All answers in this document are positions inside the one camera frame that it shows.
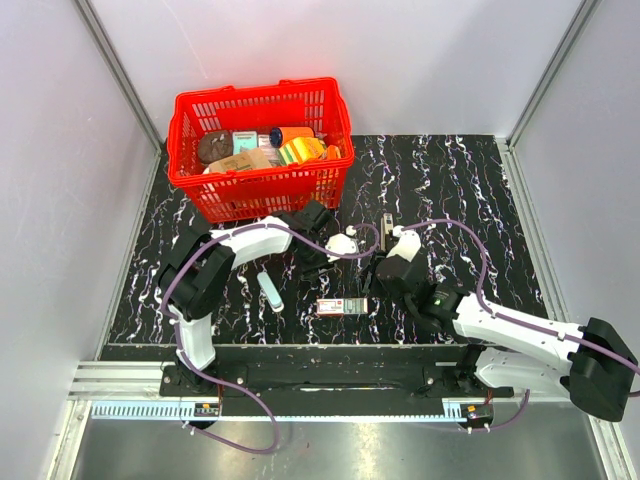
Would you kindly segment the light blue stapler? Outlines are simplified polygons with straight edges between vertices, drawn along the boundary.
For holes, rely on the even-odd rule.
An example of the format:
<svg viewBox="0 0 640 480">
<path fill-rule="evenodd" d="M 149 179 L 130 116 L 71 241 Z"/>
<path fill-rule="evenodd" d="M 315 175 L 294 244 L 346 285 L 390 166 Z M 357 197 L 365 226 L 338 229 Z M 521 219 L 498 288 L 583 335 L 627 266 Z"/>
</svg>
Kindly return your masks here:
<svg viewBox="0 0 640 480">
<path fill-rule="evenodd" d="M 269 274 L 267 272 L 260 272 L 257 275 L 257 280 L 271 309 L 275 313 L 281 312 L 284 309 L 284 302 Z"/>
</svg>

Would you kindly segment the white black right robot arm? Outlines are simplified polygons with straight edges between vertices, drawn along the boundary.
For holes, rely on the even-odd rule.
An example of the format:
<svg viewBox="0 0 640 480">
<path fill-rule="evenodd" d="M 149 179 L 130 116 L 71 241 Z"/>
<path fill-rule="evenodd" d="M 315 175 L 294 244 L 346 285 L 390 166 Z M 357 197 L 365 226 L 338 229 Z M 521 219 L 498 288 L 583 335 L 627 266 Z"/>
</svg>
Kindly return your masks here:
<svg viewBox="0 0 640 480">
<path fill-rule="evenodd" d="M 633 396 L 639 362 L 608 322 L 557 322 L 501 307 L 464 289 L 432 283 L 422 255 L 377 254 L 362 275 L 367 293 L 398 304 L 418 327 L 476 348 L 459 366 L 456 387 L 476 396 L 487 387 L 566 396 L 583 412 L 619 422 Z"/>
</svg>

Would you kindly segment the grey metal stapler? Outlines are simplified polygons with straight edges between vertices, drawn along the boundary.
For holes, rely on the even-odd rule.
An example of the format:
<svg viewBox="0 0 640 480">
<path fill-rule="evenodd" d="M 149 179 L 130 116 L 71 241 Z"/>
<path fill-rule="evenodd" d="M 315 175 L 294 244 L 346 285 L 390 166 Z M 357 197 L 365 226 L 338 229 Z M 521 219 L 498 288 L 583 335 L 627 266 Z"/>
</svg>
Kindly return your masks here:
<svg viewBox="0 0 640 480">
<path fill-rule="evenodd" d="M 388 252 L 394 245 L 393 240 L 394 220 L 391 213 L 385 212 L 380 221 L 380 249 Z"/>
</svg>

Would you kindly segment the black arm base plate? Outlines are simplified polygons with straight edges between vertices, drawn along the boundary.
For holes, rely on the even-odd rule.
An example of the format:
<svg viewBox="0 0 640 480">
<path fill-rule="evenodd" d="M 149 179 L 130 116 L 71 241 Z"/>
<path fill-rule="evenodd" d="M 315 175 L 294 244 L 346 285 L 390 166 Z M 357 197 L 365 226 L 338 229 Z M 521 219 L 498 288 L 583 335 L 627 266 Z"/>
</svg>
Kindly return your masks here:
<svg viewBox="0 0 640 480">
<path fill-rule="evenodd" d="M 483 349 L 467 345 L 221 345 L 205 372 L 256 394 L 403 392 L 427 398 L 507 399 L 475 375 Z"/>
</svg>

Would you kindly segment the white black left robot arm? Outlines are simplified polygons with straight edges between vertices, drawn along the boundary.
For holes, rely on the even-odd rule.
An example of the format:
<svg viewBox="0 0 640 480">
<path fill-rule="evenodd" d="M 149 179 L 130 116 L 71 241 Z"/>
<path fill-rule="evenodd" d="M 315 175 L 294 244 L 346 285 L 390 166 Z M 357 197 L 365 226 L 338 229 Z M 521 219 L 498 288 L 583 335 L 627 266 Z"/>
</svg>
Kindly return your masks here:
<svg viewBox="0 0 640 480">
<path fill-rule="evenodd" d="M 161 311 L 177 322 L 179 360 L 187 365 L 182 384 L 195 395 L 211 392 L 217 373 L 211 340 L 212 314 L 221 303 L 231 272 L 261 257 L 293 253 L 300 279 L 311 282 L 329 271 L 328 255 L 311 247 L 333 219 L 315 200 L 300 211 L 279 211 L 233 229 L 181 235 L 165 257 L 158 280 L 164 293 Z"/>
</svg>

